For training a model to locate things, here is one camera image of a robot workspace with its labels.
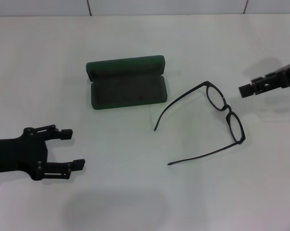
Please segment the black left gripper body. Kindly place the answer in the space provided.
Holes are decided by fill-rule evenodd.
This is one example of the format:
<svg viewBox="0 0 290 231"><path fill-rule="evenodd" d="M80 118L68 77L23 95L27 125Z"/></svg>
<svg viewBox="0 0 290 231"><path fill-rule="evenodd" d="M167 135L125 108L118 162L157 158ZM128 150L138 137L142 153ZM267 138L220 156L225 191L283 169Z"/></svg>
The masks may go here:
<svg viewBox="0 0 290 231"><path fill-rule="evenodd" d="M33 180L43 179L48 130L48 127L25 128L20 137L0 140L0 173L23 171Z"/></svg>

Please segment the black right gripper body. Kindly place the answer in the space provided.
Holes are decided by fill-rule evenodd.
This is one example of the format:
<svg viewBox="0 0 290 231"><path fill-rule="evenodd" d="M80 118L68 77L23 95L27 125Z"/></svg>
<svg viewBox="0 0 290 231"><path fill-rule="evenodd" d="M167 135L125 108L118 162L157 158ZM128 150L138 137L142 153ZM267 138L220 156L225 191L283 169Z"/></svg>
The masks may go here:
<svg viewBox="0 0 290 231"><path fill-rule="evenodd" d="M278 69L276 75L281 88L290 87L290 64Z"/></svg>

